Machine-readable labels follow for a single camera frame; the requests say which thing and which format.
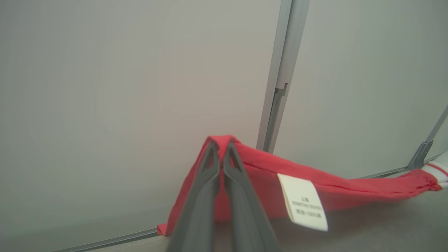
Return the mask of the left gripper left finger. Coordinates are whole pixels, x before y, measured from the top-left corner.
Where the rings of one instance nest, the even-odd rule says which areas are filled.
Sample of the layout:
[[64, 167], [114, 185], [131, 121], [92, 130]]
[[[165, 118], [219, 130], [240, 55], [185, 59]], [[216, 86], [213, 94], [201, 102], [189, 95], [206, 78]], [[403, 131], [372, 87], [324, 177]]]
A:
[[208, 143], [184, 203], [167, 252], [214, 250], [215, 199], [220, 190], [220, 159], [216, 142]]

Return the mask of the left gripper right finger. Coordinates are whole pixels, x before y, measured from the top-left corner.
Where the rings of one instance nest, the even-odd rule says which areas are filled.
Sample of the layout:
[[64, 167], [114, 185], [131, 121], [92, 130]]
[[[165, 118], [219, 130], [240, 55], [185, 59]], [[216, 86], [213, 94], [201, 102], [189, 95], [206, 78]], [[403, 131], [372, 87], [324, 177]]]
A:
[[279, 252], [280, 244], [270, 220], [232, 141], [223, 156], [223, 172], [234, 252]]

